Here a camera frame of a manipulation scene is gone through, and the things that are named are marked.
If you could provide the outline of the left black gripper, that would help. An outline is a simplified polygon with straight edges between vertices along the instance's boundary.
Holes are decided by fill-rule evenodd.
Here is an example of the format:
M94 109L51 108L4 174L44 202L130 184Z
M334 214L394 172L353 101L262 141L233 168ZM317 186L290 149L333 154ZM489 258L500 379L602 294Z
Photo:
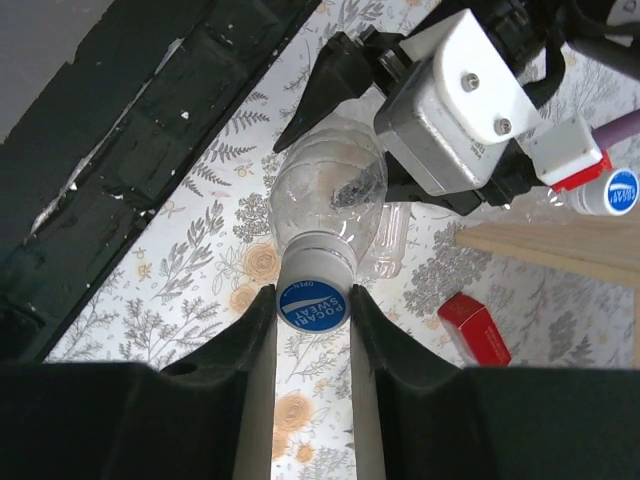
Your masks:
M283 151L342 102L376 86L386 100L374 116L388 170L388 202L420 202L468 216L500 207L542 182L517 141L473 140L436 95L431 63L410 62L385 34L340 31L320 50L293 118L273 145Z

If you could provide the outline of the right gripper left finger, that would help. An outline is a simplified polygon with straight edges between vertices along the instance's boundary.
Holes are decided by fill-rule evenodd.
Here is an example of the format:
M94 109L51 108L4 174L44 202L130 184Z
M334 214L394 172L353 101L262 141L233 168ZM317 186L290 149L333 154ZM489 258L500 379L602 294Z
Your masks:
M266 479L277 321L262 288L232 325L182 359L5 365L5 479Z

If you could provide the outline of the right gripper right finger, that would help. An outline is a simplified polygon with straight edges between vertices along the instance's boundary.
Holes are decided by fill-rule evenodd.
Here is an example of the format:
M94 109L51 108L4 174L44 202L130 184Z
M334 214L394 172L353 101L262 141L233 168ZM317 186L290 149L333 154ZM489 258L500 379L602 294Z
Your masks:
M635 479L635 370L458 368L354 286L350 360L361 479Z

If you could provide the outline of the clear plastic bottle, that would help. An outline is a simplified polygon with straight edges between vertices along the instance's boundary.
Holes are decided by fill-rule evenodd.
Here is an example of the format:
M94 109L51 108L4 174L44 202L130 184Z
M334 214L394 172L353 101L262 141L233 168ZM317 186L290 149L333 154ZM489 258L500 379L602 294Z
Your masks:
M405 256L411 205L385 203L377 234L359 267L365 279L393 279L398 276Z
M581 215L617 217L629 213L638 199L637 174L629 168L619 168L574 190L560 193L555 204Z
M269 197L280 253L312 231L343 240L359 266L381 221L387 193L384 152L371 126L331 115L285 152Z

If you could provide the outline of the blue white bottle cap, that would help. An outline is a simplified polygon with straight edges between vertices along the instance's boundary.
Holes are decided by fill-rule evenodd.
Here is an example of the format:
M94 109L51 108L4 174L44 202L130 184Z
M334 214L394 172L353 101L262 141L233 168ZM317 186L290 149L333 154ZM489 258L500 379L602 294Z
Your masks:
M639 198L639 178L634 171L621 168L611 172L605 182L605 207L610 215L627 214Z

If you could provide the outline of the clear plastic bottle front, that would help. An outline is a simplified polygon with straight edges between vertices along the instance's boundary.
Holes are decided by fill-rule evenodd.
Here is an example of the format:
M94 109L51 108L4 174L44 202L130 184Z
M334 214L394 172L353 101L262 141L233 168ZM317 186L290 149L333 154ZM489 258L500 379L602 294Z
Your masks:
M405 256L411 205L385 203L377 234L359 267L365 279L393 279L398 276Z

